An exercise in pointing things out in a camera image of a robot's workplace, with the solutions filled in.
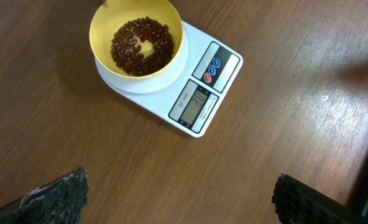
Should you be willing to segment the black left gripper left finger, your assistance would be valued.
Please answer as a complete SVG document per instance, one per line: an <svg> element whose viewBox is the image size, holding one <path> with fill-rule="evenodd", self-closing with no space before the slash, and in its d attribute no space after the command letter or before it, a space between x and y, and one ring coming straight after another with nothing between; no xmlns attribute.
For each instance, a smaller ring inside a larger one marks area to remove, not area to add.
<svg viewBox="0 0 368 224"><path fill-rule="evenodd" d="M78 223L88 192L88 171L79 166L1 206L0 223Z"/></svg>

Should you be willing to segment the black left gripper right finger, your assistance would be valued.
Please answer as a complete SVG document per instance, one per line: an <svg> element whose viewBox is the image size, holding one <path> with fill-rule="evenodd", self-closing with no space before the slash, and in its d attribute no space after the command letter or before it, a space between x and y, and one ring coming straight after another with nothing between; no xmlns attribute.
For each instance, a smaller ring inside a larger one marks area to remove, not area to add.
<svg viewBox="0 0 368 224"><path fill-rule="evenodd" d="M278 177L272 203L279 221L284 224L358 222L358 215L287 174L281 174Z"/></svg>

